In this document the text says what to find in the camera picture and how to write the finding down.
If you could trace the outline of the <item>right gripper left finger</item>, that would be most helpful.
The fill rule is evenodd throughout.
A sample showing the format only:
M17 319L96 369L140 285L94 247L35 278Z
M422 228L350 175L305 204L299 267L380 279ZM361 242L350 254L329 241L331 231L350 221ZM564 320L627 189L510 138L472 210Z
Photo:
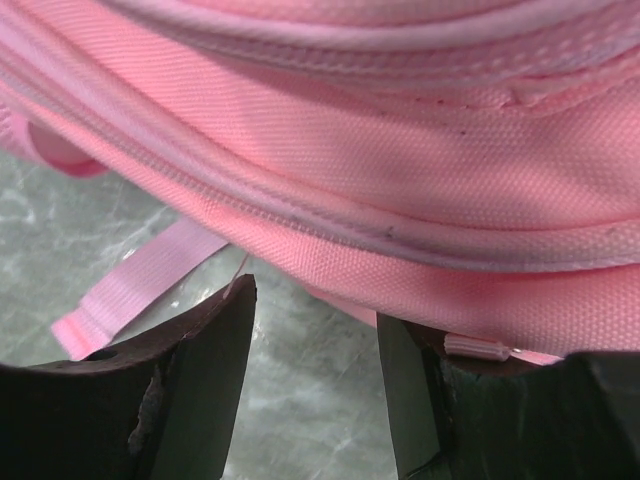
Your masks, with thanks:
M1 369L5 479L218 479L254 326L255 279L82 361Z

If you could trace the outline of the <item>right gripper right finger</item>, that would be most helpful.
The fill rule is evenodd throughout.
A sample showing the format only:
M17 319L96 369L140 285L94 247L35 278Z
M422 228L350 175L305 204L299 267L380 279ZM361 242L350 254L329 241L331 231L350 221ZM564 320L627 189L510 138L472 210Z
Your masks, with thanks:
M400 478L638 477L637 353L452 357L442 331L387 315L377 335Z

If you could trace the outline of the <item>pink student backpack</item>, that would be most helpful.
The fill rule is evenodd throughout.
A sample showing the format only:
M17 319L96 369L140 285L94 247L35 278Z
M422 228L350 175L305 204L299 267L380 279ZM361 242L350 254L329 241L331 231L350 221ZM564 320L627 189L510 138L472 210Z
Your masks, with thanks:
M229 243L450 353L639 346L635 1L5 1L1 145L184 216L75 360Z

